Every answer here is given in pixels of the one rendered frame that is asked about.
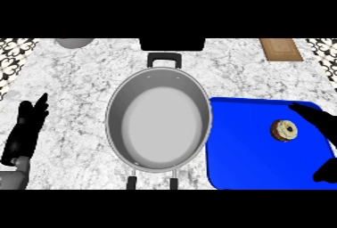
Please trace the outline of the blue tray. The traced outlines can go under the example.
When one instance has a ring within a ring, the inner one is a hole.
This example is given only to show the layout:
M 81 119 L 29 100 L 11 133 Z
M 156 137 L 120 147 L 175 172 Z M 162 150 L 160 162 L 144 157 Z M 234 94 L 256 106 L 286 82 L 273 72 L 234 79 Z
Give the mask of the blue tray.
M 337 183 L 313 180 L 314 171 L 333 157 L 329 142 L 289 104 L 285 100 L 209 99 L 206 176 L 215 189 L 337 190 Z M 288 120 L 296 127 L 289 142 L 271 137 L 276 120 Z

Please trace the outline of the brown wooden board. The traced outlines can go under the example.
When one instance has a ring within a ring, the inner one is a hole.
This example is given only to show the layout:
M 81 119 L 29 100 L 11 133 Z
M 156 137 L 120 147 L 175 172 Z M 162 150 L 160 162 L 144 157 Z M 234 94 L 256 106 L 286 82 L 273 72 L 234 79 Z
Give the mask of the brown wooden board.
M 301 61 L 302 57 L 290 38 L 261 38 L 262 52 L 267 61 Z

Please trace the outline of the grey bowl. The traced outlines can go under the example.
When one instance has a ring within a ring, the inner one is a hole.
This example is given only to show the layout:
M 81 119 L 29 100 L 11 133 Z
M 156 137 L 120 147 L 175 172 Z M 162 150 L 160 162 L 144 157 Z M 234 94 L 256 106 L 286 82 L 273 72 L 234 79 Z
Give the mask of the grey bowl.
M 67 49 L 84 47 L 91 41 L 91 38 L 57 38 L 55 43 Z

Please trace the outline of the grey metal pot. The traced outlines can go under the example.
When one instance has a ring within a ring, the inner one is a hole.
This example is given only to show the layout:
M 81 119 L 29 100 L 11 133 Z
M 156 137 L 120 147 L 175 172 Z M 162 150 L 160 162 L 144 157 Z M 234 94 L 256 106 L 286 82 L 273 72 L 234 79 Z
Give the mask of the grey metal pot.
M 116 157 L 146 173 L 174 173 L 197 156 L 211 131 L 211 104 L 178 53 L 149 53 L 146 68 L 116 87 L 104 133 Z

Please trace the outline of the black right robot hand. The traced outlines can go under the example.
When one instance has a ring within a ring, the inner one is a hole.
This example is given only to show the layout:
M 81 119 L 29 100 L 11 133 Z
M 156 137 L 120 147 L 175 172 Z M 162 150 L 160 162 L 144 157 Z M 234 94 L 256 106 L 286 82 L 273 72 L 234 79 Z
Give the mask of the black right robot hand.
M 288 108 L 314 126 L 337 148 L 337 116 L 293 102 Z M 337 183 L 337 157 L 327 159 L 313 174 L 314 182 Z

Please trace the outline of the cupcake with pale frosting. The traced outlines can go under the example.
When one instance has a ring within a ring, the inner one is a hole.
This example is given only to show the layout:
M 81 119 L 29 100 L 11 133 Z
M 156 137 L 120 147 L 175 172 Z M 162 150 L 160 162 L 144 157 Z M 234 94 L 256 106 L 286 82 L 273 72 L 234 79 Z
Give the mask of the cupcake with pale frosting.
M 289 142 L 296 137 L 296 127 L 292 121 L 277 119 L 270 125 L 270 136 L 280 142 Z

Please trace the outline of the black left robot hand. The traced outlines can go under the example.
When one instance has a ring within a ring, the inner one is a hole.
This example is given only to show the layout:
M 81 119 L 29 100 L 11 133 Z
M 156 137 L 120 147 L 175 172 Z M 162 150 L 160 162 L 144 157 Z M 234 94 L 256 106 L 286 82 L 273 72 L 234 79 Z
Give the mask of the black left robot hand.
M 4 152 L 0 163 L 4 166 L 14 166 L 14 160 L 19 157 L 32 157 L 38 141 L 38 133 L 42 129 L 42 123 L 48 115 L 47 94 L 30 104 L 23 101 L 17 106 L 17 122 L 5 139 Z

